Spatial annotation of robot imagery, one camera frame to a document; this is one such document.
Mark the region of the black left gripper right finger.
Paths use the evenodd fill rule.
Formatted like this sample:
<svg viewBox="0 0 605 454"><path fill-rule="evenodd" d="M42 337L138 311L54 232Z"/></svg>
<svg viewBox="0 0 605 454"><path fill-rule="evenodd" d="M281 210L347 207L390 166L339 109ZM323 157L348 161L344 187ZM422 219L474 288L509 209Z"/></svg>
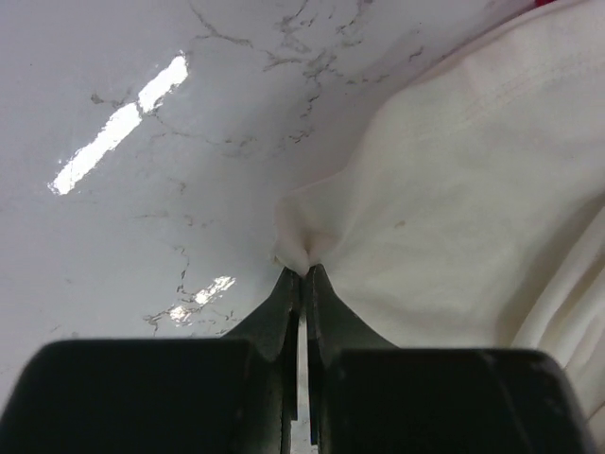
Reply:
<svg viewBox="0 0 605 454"><path fill-rule="evenodd" d="M303 281L310 440L321 453L594 453L562 369L527 349L400 348Z"/></svg>

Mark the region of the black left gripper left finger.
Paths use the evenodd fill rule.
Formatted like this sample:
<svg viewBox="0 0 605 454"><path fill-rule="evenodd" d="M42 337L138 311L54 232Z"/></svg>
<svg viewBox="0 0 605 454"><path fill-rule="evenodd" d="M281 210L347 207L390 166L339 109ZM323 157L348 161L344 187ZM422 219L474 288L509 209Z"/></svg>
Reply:
<svg viewBox="0 0 605 454"><path fill-rule="evenodd" d="M12 453L286 453L297 417L300 279L218 338L62 340L9 399Z"/></svg>

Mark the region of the cream white t shirt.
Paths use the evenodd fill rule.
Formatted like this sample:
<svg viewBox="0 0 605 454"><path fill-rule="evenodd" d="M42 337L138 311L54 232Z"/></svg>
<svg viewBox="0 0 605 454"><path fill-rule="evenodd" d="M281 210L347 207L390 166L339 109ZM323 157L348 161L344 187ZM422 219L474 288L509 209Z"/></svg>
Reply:
<svg viewBox="0 0 605 454"><path fill-rule="evenodd" d="M604 415L604 5L479 38L376 114L336 175L284 197L276 259L327 271L405 347L538 349Z"/></svg>

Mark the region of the magenta pink t shirt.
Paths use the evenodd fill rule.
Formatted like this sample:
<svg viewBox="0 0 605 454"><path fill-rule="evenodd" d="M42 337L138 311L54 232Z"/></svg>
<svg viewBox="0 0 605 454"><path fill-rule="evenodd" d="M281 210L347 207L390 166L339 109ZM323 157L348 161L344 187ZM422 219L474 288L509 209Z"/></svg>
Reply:
<svg viewBox="0 0 605 454"><path fill-rule="evenodd" d="M533 0L532 7L534 9L542 8L551 4L557 4L558 0Z"/></svg>

